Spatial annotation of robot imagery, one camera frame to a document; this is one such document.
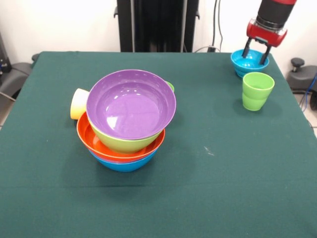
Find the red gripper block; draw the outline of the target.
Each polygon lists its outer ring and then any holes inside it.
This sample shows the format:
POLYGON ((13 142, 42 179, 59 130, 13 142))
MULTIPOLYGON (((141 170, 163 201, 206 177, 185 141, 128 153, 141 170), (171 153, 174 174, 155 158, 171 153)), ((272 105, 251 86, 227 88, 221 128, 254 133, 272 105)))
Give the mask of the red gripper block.
POLYGON ((261 44, 266 44, 266 51, 262 55, 260 60, 260 65, 264 65, 267 56, 272 47, 278 47, 287 35, 287 29, 282 28, 280 30, 267 29, 259 25, 256 19, 253 18, 249 21, 247 26, 247 36, 249 37, 245 48, 242 53, 242 57, 245 59, 250 50, 250 44, 252 39, 260 42, 261 44))

